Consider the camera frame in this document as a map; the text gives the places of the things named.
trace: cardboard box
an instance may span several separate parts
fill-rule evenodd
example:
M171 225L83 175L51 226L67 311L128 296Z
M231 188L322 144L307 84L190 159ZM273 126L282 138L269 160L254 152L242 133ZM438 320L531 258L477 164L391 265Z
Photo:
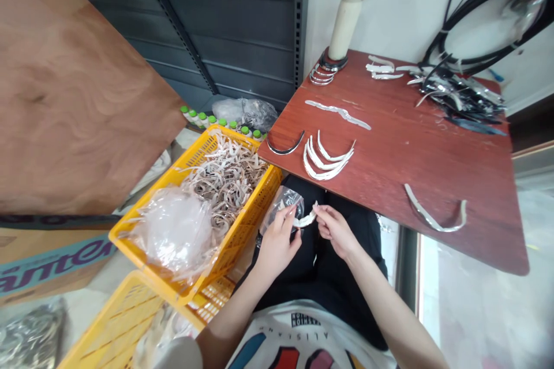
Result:
M105 230L0 228L0 306L83 288L116 250Z

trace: white wall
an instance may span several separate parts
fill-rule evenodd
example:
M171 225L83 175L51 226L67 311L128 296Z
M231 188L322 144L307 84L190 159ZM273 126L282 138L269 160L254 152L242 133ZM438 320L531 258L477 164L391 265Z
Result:
M460 0L453 0L455 8ZM340 0L308 0L306 32L305 75L321 52L329 45L336 11ZM418 62L427 46L442 26L448 0L365 0L350 48L396 59ZM471 14L468 29L458 33L452 52L460 51L466 57L496 49L505 39L506 22L482 18L497 13L501 3L486 4ZM496 35L493 44L484 39ZM554 92L554 25L542 31L521 48L523 53L512 53L493 67L506 79L503 95L508 113L531 105Z

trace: pile of metal scraps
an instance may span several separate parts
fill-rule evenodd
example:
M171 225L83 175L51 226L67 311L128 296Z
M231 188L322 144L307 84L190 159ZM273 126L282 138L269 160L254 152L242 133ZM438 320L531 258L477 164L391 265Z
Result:
M503 98L475 78L462 78L450 69L420 63L409 74L414 78L408 85L419 85L423 94L416 104L425 99L433 100L445 113L445 119L468 130L482 134L501 134L503 131L491 125L502 124L500 119L506 107Z

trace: yellow crate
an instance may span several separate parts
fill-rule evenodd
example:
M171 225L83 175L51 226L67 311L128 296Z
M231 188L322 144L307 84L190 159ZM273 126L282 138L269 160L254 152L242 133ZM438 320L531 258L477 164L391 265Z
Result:
M154 285L144 273L132 271L58 369L132 368L137 343L165 302ZM193 305L178 311L201 330L229 299L233 288L232 281L220 278L197 294Z
M196 142L173 164L152 188L135 204L134 208L127 213L110 231L110 240L138 266L147 277L155 284L156 291L174 307L185 307L196 295L210 283L219 277L227 275L239 259L245 245L250 237L256 232L260 225L265 211L268 209L277 189L283 178L279 168L269 165L260 183L247 200L233 226L223 239L218 257L213 261L212 268L208 268L196 281L194 286L188 286L184 281L172 281L173 274L168 269L152 262L148 262L145 252L139 249L129 239L120 238L123 232L129 232L135 226L130 220L139 217L137 209L146 205L156 190L167 187L171 184L180 185L181 182L191 173L191 170L180 172L174 167L184 169L200 165L205 154L217 148L217 140L210 135L210 131L221 129L223 134L231 137L251 148L258 148L260 143L248 138L236 131L229 130L218 125L208 128Z

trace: left hand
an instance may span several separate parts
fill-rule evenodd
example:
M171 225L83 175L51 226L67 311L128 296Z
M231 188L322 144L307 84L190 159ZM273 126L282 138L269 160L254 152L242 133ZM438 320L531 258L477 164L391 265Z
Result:
M258 260L252 271L267 283L272 283L281 274L302 245L301 233L296 232L290 242L296 205L287 206L275 215L275 220L267 228L261 240Z

